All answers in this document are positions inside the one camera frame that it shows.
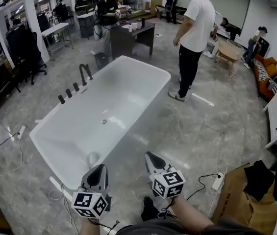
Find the hand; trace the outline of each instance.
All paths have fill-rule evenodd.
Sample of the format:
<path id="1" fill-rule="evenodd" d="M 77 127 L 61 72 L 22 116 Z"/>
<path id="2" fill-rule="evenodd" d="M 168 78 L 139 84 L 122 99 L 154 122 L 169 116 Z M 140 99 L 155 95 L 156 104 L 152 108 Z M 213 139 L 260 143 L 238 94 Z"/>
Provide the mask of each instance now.
<path id="1" fill-rule="evenodd" d="M 174 38 L 173 45 L 174 46 L 178 46 L 178 43 L 179 43 L 179 39 L 178 38 Z"/>

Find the marble floor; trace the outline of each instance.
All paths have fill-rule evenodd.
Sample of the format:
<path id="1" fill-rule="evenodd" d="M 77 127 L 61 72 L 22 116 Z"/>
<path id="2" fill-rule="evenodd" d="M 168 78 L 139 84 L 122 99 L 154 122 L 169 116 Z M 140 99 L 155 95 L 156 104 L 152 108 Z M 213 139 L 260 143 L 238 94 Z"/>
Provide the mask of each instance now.
<path id="1" fill-rule="evenodd" d="M 139 47 L 136 58 L 168 71 L 172 75 L 170 87 L 178 89 L 178 48 L 172 44 L 178 25 L 159 19 L 152 21 L 157 23 L 155 31 L 160 35 L 155 37 L 153 56 L 148 58 L 148 48 Z M 0 107 L 0 143 L 9 137 L 9 133 L 14 134 L 22 125 L 26 126 L 20 141 L 22 167 L 0 176 L 0 207 L 16 235 L 76 233 L 63 200 L 49 198 L 48 193 L 55 189 L 49 177 L 57 177 L 29 137 L 35 120 L 42 119 L 58 103 L 57 96 L 74 82 L 80 83 L 78 67 L 81 63 L 88 63 L 93 73 L 98 70 L 90 53 L 98 43 L 93 38 L 81 39 L 78 30 L 72 38 L 75 48 L 60 50 L 55 61 L 47 63 L 47 76 L 36 77 L 33 86 L 21 83 L 22 93 L 13 91 Z M 185 196 L 200 189 L 198 178 L 210 174 L 217 165 L 226 165 L 230 171 L 259 159 L 267 166 L 274 162 L 275 157 L 265 149 L 268 141 L 267 120 L 262 112 L 265 104 L 257 97 L 253 72 L 247 70 L 241 61 L 234 65 L 234 74 L 229 75 L 226 62 L 222 61 L 214 68 L 212 59 L 201 56 L 199 71 L 186 101 L 181 103 L 166 97 L 151 135 L 157 147 L 155 152 L 167 156 L 182 170 L 187 179 Z M 137 156 L 133 155 L 132 160 L 136 161 Z M 124 175 L 116 185 L 110 186 L 113 206 L 103 219 L 104 224 L 112 226 L 116 220 L 126 224 L 141 222 L 141 202 L 151 190 L 143 159 L 139 161 L 129 171 L 131 179 L 135 180 Z M 15 169 L 20 162 L 18 139 L 9 140 L 0 147 L 0 175 Z M 215 192 L 210 188 L 210 178 L 203 179 L 203 182 L 207 188 L 189 201 L 208 215 Z M 157 199 L 156 205 L 160 207 L 164 203 Z M 80 229 L 81 219 L 72 213 Z"/>

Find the black shoe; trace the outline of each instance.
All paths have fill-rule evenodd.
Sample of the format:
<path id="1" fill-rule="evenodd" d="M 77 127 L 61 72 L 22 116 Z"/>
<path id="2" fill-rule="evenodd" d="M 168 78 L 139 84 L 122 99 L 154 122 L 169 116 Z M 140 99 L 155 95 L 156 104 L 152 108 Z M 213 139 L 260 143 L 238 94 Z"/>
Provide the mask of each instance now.
<path id="1" fill-rule="evenodd" d="M 143 206 L 153 206 L 153 200 L 149 196 L 144 197 Z"/>

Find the freestanding bathtub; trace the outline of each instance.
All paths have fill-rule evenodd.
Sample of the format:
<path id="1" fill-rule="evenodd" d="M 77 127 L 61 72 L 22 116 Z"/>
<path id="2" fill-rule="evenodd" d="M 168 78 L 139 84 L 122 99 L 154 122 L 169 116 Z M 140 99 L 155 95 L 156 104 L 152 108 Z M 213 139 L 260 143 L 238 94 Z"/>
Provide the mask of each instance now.
<path id="1" fill-rule="evenodd" d="M 164 70 L 121 56 L 58 104 L 29 135 L 68 188 L 77 189 L 98 164 L 106 164 L 111 178 L 118 173 L 115 161 L 148 151 L 148 130 L 164 106 L 170 78 Z"/>

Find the power strip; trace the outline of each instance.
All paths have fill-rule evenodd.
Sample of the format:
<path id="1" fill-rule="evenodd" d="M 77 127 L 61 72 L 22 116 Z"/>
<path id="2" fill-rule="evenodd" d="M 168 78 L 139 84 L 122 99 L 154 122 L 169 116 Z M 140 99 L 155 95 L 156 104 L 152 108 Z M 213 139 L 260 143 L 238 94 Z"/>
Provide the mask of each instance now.
<path id="1" fill-rule="evenodd" d="M 23 125 L 20 129 L 20 134 L 17 136 L 18 139 L 22 138 L 22 135 L 24 134 L 25 129 L 26 129 L 26 126 Z"/>
<path id="2" fill-rule="evenodd" d="M 220 177 L 217 177 L 215 182 L 213 183 L 213 185 L 211 186 L 211 188 L 214 191 L 218 191 L 223 183 L 223 180 L 225 178 L 225 175 L 222 172 L 219 172 L 218 175 L 220 175 Z"/>

